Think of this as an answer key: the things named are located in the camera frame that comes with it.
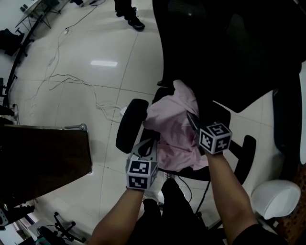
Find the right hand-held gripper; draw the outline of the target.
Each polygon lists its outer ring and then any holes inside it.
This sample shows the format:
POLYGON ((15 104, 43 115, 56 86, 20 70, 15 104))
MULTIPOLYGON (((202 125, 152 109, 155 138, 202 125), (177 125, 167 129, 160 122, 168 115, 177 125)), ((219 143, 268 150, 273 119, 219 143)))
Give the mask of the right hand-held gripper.
POLYGON ((224 124, 217 123, 211 126, 200 127, 198 117, 187 111, 187 119, 198 137, 198 146, 210 154, 219 154, 230 146, 232 132, 224 124))

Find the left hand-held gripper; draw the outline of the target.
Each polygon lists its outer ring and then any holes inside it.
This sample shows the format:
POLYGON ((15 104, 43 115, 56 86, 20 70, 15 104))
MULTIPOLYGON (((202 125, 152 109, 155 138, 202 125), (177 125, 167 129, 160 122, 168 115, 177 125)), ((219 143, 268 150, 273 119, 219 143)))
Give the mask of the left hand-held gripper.
POLYGON ((127 159, 126 178, 127 188, 137 190, 149 190, 158 173, 157 141, 150 139, 146 151, 146 140, 136 144, 131 151, 131 157, 127 159))

